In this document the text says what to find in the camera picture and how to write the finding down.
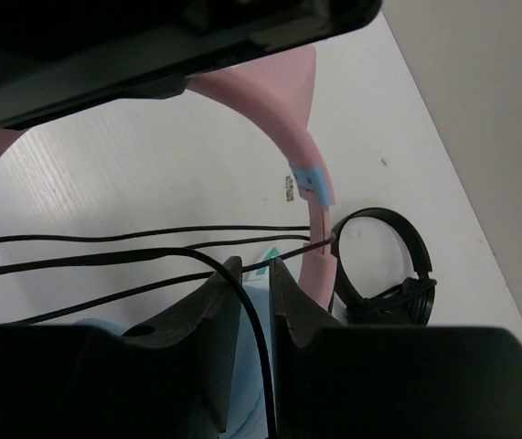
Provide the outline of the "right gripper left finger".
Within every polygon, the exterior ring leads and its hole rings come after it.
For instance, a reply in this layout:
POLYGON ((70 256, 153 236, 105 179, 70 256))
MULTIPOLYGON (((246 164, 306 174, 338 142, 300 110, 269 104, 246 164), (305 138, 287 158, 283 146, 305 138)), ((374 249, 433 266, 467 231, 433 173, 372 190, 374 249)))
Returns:
POLYGON ((219 274, 115 336, 0 325, 0 438, 216 438, 241 304, 219 274))

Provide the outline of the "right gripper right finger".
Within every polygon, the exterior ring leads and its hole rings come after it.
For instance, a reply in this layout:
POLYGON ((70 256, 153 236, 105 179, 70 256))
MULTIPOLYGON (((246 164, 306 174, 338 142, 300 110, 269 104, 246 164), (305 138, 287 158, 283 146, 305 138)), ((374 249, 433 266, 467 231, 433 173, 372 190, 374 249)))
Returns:
POLYGON ((346 326, 270 269, 275 438, 522 438, 522 345, 497 327, 346 326))

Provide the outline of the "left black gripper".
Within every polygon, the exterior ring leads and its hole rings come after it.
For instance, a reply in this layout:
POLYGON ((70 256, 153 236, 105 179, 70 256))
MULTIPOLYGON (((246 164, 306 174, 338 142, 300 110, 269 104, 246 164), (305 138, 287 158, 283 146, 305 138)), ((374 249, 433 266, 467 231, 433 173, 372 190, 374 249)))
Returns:
POLYGON ((368 26, 379 1, 0 1, 0 128, 26 129, 368 26))

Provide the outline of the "pink blue cat-ear headphones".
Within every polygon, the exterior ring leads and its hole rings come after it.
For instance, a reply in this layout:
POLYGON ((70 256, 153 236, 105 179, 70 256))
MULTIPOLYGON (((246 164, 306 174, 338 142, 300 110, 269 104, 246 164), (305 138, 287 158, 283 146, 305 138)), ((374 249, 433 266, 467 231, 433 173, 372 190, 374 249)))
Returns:
MULTIPOLYGON (((326 312, 334 292, 336 258, 331 253, 329 209, 335 201, 330 176, 307 122, 314 92, 315 51, 297 48, 258 59, 238 67, 211 71, 191 78, 190 91, 219 102, 255 123, 287 158, 301 196, 310 214, 310 241, 299 250, 303 258, 298 286, 326 312)), ((240 300, 240 314, 246 314, 260 356, 268 435, 274 426, 275 396, 272 347, 261 320, 241 283, 243 268, 237 257, 217 262, 193 248, 151 248, 81 255, 40 262, 1 266, 0 275, 61 267, 93 267, 143 262, 167 256, 181 256, 204 263, 208 270, 199 275, 201 285, 219 273, 240 300)), ((30 317, 1 326, 55 326, 51 315, 30 317)))

